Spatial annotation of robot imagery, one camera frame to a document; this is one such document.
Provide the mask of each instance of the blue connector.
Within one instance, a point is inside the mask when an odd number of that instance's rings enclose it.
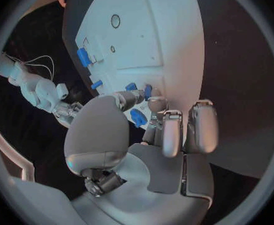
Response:
[[[92,88],[93,90],[95,90],[95,89],[97,89],[97,87],[99,87],[99,86],[101,86],[101,85],[103,85],[102,80],[98,80],[97,82],[95,82],[94,84],[91,85],[91,88]]]
[[[78,55],[78,58],[80,59],[84,68],[87,68],[88,65],[92,64],[92,61],[89,59],[85,48],[80,48],[78,51],[76,51],[76,54]]]
[[[152,96],[152,86],[151,85],[146,85],[145,89],[144,89],[144,98],[145,101],[148,101],[149,98]]]
[[[136,128],[139,128],[141,125],[145,125],[148,122],[147,117],[138,109],[133,108],[130,111],[130,115]]]
[[[127,91],[137,90],[137,86],[134,82],[131,82],[125,87],[125,90]]]

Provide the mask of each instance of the wire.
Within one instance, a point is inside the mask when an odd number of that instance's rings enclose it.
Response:
[[[6,55],[8,58],[12,59],[13,61],[17,61],[17,62],[20,62],[20,63],[22,63],[22,64],[28,65],[28,66],[33,66],[33,67],[44,67],[44,68],[46,68],[46,69],[48,70],[49,74],[50,74],[50,80],[53,81],[54,75],[55,75],[55,64],[54,64],[54,61],[53,61],[53,59],[52,59],[51,56],[49,56],[49,55],[42,55],[42,56],[36,57],[36,58],[34,58],[34,59],[32,59],[32,60],[29,60],[29,61],[21,61],[19,58],[16,58],[16,57],[14,57],[14,56],[10,56],[10,55],[8,55],[8,54],[6,54],[6,53],[5,53],[5,55]],[[38,60],[38,59],[41,59],[41,58],[49,58],[49,59],[50,59],[51,64],[52,64],[52,71],[51,71],[51,70],[49,69],[49,67],[46,66],[46,65],[42,65],[42,64],[32,64],[32,63],[30,63],[30,62],[36,61],[36,60]]]

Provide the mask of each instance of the circular hole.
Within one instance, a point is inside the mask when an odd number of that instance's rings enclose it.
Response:
[[[112,24],[112,27],[117,29],[120,24],[121,24],[121,18],[120,16],[118,16],[117,14],[114,14],[112,17],[111,17],[111,24]]]
[[[112,53],[115,53],[115,47],[114,46],[111,46],[110,50],[111,50]]]

